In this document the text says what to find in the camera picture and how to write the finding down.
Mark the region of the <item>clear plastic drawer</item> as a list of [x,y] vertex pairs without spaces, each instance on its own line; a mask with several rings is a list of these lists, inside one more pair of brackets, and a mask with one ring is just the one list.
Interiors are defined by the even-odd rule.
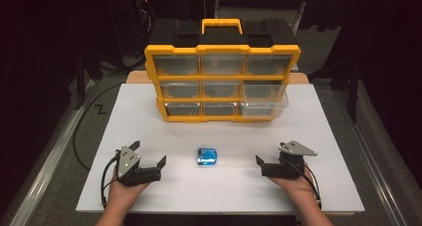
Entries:
[[289,105],[283,81],[245,81],[239,114],[246,118],[276,118]]

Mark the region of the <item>person's left hand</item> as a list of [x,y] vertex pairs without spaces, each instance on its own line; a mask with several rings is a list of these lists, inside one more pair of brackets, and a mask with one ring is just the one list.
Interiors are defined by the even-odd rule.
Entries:
[[108,202],[105,208],[128,211],[148,186],[148,183],[125,186],[113,178],[109,185]]

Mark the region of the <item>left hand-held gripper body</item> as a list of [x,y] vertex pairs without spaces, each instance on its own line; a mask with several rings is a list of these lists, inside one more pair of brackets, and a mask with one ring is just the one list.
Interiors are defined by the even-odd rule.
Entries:
[[140,155],[123,146],[118,155],[116,180],[125,186],[135,186],[161,179],[161,169],[157,166],[142,168],[139,163]]

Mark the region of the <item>blue shiny packet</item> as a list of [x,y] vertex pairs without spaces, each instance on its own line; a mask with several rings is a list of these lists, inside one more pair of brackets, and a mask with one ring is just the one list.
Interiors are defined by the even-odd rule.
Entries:
[[212,166],[217,163],[218,153],[215,148],[201,147],[197,151],[197,164],[199,166]]

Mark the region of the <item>yellow black drawer organizer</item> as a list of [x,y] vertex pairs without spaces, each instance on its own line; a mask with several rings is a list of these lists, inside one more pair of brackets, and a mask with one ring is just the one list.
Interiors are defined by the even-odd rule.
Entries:
[[[240,19],[203,19],[179,21],[159,19],[144,50],[147,75],[156,92],[157,76],[153,58],[171,55],[241,54],[241,55],[289,55],[289,82],[301,48],[284,19],[243,21]],[[157,108],[162,118],[168,120]],[[204,122],[183,120],[173,122]]]

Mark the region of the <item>person's right hand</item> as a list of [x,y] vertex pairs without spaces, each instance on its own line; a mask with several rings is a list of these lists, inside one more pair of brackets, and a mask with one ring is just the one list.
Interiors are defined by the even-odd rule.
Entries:
[[296,206],[317,205],[314,183],[308,171],[296,179],[270,177],[270,180],[280,186]]

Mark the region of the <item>metal floor rail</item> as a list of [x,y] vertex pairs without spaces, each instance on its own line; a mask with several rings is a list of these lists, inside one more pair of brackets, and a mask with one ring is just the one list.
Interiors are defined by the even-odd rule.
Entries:
[[6,214],[0,219],[0,226],[26,226],[29,223],[54,177],[74,130],[88,107],[89,100],[94,97],[99,84],[99,81],[94,80],[87,82],[83,87],[86,98],[78,110],[76,110],[77,86],[75,83],[71,84],[69,90],[73,95],[70,104],[59,120],[45,149],[37,158],[35,165],[20,187],[17,196],[12,200]]
[[396,203],[390,186],[386,179],[382,175],[375,159],[368,148],[366,141],[357,125],[351,118],[347,110],[346,100],[344,99],[343,93],[334,91],[334,97],[337,103],[340,105],[342,114],[346,117],[348,125],[351,127],[354,138],[357,140],[357,148],[372,185],[376,191],[376,194],[387,214],[387,217],[392,226],[407,226],[407,223]]

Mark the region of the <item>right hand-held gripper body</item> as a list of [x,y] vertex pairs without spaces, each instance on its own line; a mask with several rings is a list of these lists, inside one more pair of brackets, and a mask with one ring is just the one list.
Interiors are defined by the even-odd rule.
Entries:
[[317,156],[317,153],[305,145],[291,140],[284,147],[279,147],[278,163],[265,162],[261,173],[266,177],[296,179],[305,174],[305,156]]

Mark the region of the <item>grid of transparent drawers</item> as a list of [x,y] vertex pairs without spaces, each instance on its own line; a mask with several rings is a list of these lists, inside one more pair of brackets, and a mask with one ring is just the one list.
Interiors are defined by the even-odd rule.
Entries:
[[245,81],[289,82],[289,55],[205,54],[153,58],[157,107],[168,120],[272,120],[239,114]]

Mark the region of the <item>black metal stand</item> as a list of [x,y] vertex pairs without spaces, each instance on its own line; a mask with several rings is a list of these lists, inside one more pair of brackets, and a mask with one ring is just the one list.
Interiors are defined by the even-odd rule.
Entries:
[[354,122],[357,122],[356,102],[358,99],[359,64],[351,59],[339,60],[336,63],[308,74],[308,80],[311,82],[327,76],[331,76],[329,85],[333,90],[347,90],[346,110],[350,118]]
[[81,108],[86,99],[86,75],[94,81],[101,80],[104,75],[101,70],[99,53],[94,49],[79,51],[76,55],[76,110]]

